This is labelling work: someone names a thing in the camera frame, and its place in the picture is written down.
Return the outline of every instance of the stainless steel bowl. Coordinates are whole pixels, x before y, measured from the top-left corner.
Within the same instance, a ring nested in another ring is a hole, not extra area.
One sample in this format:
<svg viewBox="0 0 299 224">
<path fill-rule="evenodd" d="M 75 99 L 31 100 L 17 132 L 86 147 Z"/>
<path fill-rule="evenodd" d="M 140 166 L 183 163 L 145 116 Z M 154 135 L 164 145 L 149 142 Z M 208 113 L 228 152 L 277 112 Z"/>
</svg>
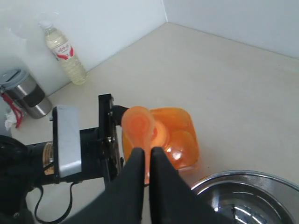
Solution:
<svg viewBox="0 0 299 224">
<path fill-rule="evenodd" d="M 236 224 L 299 223 L 299 187 L 277 176 L 226 171 L 199 181 L 192 190 Z"/>
</svg>

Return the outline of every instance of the white wall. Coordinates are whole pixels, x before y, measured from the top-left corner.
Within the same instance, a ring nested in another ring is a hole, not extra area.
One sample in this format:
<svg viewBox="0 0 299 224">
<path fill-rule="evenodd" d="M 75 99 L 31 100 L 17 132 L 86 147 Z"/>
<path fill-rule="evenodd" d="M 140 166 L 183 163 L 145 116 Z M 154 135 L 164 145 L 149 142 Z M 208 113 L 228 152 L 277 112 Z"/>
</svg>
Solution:
<svg viewBox="0 0 299 224">
<path fill-rule="evenodd" d="M 298 0 L 164 0 L 169 22 L 299 58 Z"/>
<path fill-rule="evenodd" d="M 41 19 L 67 35 L 87 70 L 165 23 L 161 0 L 2 0 L 0 72 L 27 68 L 47 94 L 69 79 L 46 48 Z"/>
</svg>

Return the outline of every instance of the white countertop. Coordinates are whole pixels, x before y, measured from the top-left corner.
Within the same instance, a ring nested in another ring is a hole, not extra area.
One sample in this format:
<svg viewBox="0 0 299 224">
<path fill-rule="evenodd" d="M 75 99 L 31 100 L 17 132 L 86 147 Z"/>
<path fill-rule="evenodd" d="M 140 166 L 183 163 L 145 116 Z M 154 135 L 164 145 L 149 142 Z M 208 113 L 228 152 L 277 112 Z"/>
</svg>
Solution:
<svg viewBox="0 0 299 224">
<path fill-rule="evenodd" d="M 54 105 L 79 109 L 82 129 L 97 126 L 100 94 L 112 93 L 114 104 L 126 107 L 181 107 L 191 114 L 200 144 L 196 179 L 252 169 L 299 184 L 299 60 L 167 23 L 89 76 L 84 85 L 69 84 L 50 96 Z M 24 144 L 52 140 L 49 117 L 26 118 L 13 137 Z M 68 186 L 46 186 L 41 218 L 65 212 Z M 72 214 L 104 184 L 97 179 L 73 189 Z M 31 209 L 38 197 L 37 190 L 29 194 Z M 149 223 L 148 207 L 145 216 Z"/>
</svg>

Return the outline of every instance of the plastic bottle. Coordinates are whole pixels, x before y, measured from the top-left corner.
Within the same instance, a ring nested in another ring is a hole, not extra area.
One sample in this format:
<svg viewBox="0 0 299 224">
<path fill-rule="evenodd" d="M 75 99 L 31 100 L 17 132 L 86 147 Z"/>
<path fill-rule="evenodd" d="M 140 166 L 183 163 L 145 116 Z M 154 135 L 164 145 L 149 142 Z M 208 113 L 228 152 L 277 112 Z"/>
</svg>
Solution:
<svg viewBox="0 0 299 224">
<path fill-rule="evenodd" d="M 125 160 L 135 147 L 145 152 L 145 184 L 150 182 L 150 152 L 153 147 L 162 147 L 175 169 L 198 168 L 199 144 L 191 116 L 180 108 L 144 107 L 128 109 L 121 120 L 122 146 Z"/>
<path fill-rule="evenodd" d="M 76 85 L 85 83 L 87 79 L 86 70 L 65 35 L 56 29 L 50 21 L 40 21 L 40 26 L 45 32 L 47 46 L 71 81 Z"/>
</svg>

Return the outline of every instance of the red strap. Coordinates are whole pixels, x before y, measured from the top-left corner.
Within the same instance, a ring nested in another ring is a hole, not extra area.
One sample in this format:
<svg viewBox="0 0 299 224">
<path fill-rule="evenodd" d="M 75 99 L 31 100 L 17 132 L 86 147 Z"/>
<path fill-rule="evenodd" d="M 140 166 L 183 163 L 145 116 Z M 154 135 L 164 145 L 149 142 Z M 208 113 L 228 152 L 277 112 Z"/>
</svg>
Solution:
<svg viewBox="0 0 299 224">
<path fill-rule="evenodd" d="M 5 102 L 7 102 L 7 104 L 10 106 L 10 108 L 13 110 L 15 117 L 17 118 L 17 124 L 15 126 L 15 128 L 18 128 L 23 120 L 24 114 L 22 113 L 21 110 L 19 110 L 15 105 L 14 105 L 14 101 L 6 94 L 4 94 L 3 92 L 1 93 L 1 97 L 3 98 L 3 100 Z"/>
</svg>

